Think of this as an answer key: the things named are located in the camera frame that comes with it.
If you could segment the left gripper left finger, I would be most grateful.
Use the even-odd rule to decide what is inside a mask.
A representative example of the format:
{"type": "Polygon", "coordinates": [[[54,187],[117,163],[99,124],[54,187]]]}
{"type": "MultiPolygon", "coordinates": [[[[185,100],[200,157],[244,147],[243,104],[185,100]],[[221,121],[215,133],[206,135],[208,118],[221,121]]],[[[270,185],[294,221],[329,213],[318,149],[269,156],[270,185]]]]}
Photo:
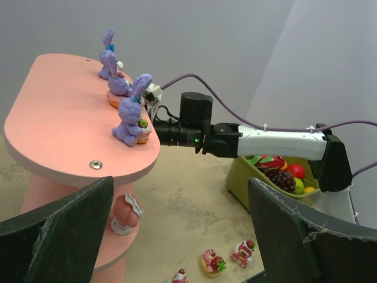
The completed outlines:
{"type": "Polygon", "coordinates": [[[1,222],[1,282],[90,282],[114,197],[114,179],[1,222]]]}

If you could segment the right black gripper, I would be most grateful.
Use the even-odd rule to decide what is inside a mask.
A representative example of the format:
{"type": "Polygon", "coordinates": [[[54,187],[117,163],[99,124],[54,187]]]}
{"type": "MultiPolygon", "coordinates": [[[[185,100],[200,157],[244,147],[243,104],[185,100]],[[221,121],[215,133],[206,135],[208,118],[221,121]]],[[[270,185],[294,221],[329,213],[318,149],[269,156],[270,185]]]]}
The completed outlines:
{"type": "Polygon", "coordinates": [[[157,133],[158,139],[162,146],[178,145],[179,123],[174,118],[167,120],[153,120],[153,127],[157,133]]]}

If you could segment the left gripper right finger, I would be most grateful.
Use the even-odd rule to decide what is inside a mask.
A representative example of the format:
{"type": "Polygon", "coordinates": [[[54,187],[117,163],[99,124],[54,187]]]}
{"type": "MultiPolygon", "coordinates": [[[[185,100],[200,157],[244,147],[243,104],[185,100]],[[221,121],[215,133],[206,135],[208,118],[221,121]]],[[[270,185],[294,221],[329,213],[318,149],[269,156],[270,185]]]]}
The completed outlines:
{"type": "Polygon", "coordinates": [[[249,211],[264,271],[250,282],[376,282],[376,230],[329,216],[248,182],[249,211]]]}

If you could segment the small purple bunny cupcake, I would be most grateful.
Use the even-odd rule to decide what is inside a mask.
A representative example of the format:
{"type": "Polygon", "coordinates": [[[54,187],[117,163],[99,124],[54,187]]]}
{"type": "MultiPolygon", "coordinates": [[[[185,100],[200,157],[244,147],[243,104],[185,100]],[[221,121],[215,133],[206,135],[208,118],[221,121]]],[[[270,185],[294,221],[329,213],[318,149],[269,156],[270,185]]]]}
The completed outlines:
{"type": "Polygon", "coordinates": [[[127,146],[133,147],[137,144],[140,136],[146,137],[151,133],[151,127],[140,127],[142,111],[142,97],[147,87],[152,82],[150,74],[142,74],[134,81],[131,96],[123,99],[118,106],[118,116],[120,124],[113,128],[111,133],[118,140],[127,146]]]}

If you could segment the strawberry cake toy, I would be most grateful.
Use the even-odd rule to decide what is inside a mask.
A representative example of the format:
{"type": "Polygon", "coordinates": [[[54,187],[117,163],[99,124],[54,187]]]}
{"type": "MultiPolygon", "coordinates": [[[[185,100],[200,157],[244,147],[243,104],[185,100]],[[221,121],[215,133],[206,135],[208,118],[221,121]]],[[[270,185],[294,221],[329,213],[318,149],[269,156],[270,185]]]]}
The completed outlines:
{"type": "Polygon", "coordinates": [[[253,260],[256,243],[253,240],[243,241],[237,244],[231,255],[231,259],[237,262],[241,268],[246,268],[253,260]]]}

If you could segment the purple bunny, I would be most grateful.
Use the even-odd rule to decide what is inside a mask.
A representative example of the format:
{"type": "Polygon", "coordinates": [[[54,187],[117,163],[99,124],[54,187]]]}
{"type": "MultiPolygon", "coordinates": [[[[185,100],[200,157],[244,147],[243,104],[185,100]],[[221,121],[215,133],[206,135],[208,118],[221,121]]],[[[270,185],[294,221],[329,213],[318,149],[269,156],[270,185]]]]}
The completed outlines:
{"type": "Polygon", "coordinates": [[[123,62],[118,61],[113,52],[109,53],[105,66],[109,69],[107,93],[108,102],[115,108],[119,103],[130,97],[132,94],[132,84],[129,83],[127,77],[123,73],[123,62]]]}

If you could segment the pink white cake toy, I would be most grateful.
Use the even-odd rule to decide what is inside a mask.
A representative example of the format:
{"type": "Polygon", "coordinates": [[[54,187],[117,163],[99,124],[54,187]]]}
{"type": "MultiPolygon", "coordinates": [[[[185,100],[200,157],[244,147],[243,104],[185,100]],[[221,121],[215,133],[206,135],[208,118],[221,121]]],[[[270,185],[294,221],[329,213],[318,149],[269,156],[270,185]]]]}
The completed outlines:
{"type": "Polygon", "coordinates": [[[113,215],[111,229],[118,235],[126,236],[137,226],[143,211],[136,197],[127,193],[117,197],[113,215]]]}

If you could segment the pink round cake toy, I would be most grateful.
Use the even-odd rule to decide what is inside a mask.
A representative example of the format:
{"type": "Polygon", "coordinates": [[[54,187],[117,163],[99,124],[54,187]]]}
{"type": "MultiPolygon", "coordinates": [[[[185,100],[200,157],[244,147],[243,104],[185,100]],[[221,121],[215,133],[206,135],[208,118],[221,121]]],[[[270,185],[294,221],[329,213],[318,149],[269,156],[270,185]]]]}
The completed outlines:
{"type": "Polygon", "coordinates": [[[203,274],[215,279],[226,269],[227,262],[213,249],[208,249],[202,253],[200,258],[200,268],[203,274]]]}

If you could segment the red white cake toy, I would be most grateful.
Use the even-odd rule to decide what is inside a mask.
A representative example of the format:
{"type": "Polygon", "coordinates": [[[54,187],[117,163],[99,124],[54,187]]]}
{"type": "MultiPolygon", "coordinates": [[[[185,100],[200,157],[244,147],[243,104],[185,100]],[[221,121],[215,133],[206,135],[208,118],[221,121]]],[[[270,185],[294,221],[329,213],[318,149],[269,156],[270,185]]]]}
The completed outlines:
{"type": "Polygon", "coordinates": [[[174,275],[171,283],[188,283],[186,272],[183,268],[179,269],[174,275]]]}

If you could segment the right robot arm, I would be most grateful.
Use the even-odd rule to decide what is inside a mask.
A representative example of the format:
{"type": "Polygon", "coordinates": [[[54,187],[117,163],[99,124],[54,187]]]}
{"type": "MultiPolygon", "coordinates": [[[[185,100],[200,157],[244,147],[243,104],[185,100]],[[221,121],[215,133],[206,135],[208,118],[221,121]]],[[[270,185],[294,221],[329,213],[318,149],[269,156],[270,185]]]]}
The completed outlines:
{"type": "Polygon", "coordinates": [[[213,99],[186,92],[181,95],[180,114],[168,120],[157,117],[163,105],[149,109],[159,141],[165,146],[193,147],[197,153],[237,158],[265,154],[306,159],[318,181],[328,214],[356,223],[350,186],[352,172],[344,143],[329,130],[272,131],[237,123],[211,123],[213,99]]]}

